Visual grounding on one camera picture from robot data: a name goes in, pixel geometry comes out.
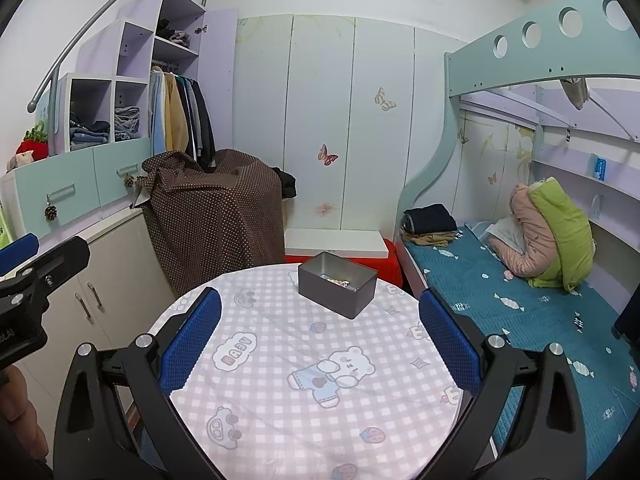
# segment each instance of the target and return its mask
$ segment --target white board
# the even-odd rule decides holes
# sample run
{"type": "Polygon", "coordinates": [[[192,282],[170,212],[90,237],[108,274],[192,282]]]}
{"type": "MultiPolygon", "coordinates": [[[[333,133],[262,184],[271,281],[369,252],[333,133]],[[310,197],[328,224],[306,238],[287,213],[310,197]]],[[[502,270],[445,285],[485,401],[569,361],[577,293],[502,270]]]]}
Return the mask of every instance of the white board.
{"type": "Polygon", "coordinates": [[[284,251],[289,256],[316,256],[323,251],[343,258],[389,256],[379,232],[340,229],[289,228],[284,233],[284,251]]]}
{"type": "Polygon", "coordinates": [[[466,113],[465,137],[453,218],[491,220],[500,193],[507,149],[508,123],[466,113]]]}
{"type": "Polygon", "coordinates": [[[507,153],[500,182],[500,193],[495,205],[494,221],[511,214],[511,192],[518,184],[529,184],[533,130],[509,124],[507,153]]]}
{"type": "Polygon", "coordinates": [[[413,82],[414,28],[357,18],[342,229],[393,238],[406,176],[413,82]]]}
{"type": "Polygon", "coordinates": [[[460,112],[458,124],[460,124],[461,133],[458,136],[458,141],[449,159],[449,163],[433,185],[418,196],[413,206],[414,208],[427,207],[432,204],[442,204],[447,208],[447,211],[453,211],[453,201],[456,197],[458,175],[460,174],[460,164],[462,163],[462,142],[460,139],[464,136],[466,125],[465,114],[466,112],[464,110],[460,112]]]}
{"type": "Polygon", "coordinates": [[[286,203],[290,228],[340,228],[354,26],[340,16],[293,20],[284,171],[296,177],[298,196],[286,203]]]}
{"type": "Polygon", "coordinates": [[[433,158],[444,127],[444,55],[465,43],[435,32],[415,29],[414,115],[406,180],[433,158]]]}
{"type": "Polygon", "coordinates": [[[293,16],[238,21],[233,146],[268,166],[284,162],[284,121],[293,16]]]}

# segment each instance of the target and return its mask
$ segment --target brown polka dot cloth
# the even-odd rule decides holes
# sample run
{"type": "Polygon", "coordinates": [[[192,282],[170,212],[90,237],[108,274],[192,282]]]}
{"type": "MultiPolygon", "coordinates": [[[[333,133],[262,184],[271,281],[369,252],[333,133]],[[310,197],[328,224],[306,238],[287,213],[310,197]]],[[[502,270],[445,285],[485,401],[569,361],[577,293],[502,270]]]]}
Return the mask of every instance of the brown polka dot cloth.
{"type": "Polygon", "coordinates": [[[205,173],[188,155],[165,152],[142,163],[146,226],[172,287],[179,294],[226,272],[284,260],[282,186],[254,156],[216,152],[205,173]]]}

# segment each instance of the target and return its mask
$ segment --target metal box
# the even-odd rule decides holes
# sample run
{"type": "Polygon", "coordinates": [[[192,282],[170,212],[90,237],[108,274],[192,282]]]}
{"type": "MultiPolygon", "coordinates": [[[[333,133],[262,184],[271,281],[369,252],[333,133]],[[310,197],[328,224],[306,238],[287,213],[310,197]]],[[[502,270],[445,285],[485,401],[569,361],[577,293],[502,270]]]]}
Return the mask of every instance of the metal box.
{"type": "Polygon", "coordinates": [[[305,298],[349,319],[373,300],[378,272],[331,253],[320,253],[298,266],[298,291],[305,298]],[[348,286],[337,285],[323,276],[348,286]]]}

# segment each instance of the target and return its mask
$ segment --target blue bedsheet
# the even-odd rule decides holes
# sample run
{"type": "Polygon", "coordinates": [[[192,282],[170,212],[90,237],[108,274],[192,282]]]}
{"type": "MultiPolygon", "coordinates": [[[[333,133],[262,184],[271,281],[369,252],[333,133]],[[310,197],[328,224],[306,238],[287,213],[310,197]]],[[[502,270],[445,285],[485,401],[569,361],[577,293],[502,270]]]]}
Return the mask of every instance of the blue bedsheet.
{"type": "MultiPolygon", "coordinates": [[[[418,267],[429,271],[429,286],[485,334],[503,334],[524,349],[542,350],[551,342],[562,345],[580,396],[591,475],[640,404],[629,346],[611,334],[617,314],[587,283],[573,295],[562,289],[532,288],[520,278],[508,280],[503,263],[469,229],[460,232],[462,237],[445,249],[406,246],[418,267]]],[[[495,428],[498,446],[506,439],[519,397],[519,388],[514,388],[495,428]]]]}

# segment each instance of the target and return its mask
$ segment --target metal handrail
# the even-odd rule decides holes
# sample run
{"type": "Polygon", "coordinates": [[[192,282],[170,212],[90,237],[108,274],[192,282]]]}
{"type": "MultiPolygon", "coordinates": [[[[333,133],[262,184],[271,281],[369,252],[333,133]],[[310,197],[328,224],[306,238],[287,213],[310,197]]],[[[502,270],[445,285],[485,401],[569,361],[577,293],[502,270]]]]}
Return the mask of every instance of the metal handrail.
{"type": "MultiPolygon", "coordinates": [[[[29,104],[27,105],[27,111],[30,114],[33,114],[34,111],[36,111],[36,108],[38,107],[38,101],[41,99],[42,95],[44,94],[47,85],[50,84],[50,91],[49,91],[49,105],[48,105],[48,111],[49,111],[49,120],[47,120],[47,137],[49,137],[49,142],[52,142],[52,133],[53,133],[53,129],[54,129],[54,124],[53,124],[53,117],[55,117],[55,111],[56,111],[56,97],[57,97],[57,93],[58,93],[58,79],[60,76],[60,66],[62,65],[63,61],[66,59],[66,56],[69,55],[69,53],[72,51],[73,47],[76,46],[76,44],[78,44],[78,41],[80,41],[80,39],[86,34],[86,32],[89,30],[89,28],[91,28],[91,26],[116,2],[117,0],[109,0],[108,2],[106,2],[90,19],[89,21],[87,21],[82,28],[78,31],[78,33],[71,39],[71,41],[69,41],[68,45],[64,48],[64,50],[60,53],[60,55],[58,56],[58,58],[55,60],[55,62],[53,63],[53,65],[51,66],[51,68],[49,69],[49,71],[47,72],[47,75],[44,77],[44,79],[42,80],[42,82],[40,83],[40,85],[38,86],[38,89],[36,90],[36,93],[33,95],[33,99],[31,99],[31,101],[29,102],[29,104]]],[[[205,6],[207,3],[207,0],[202,0],[202,5],[205,6]]]]}

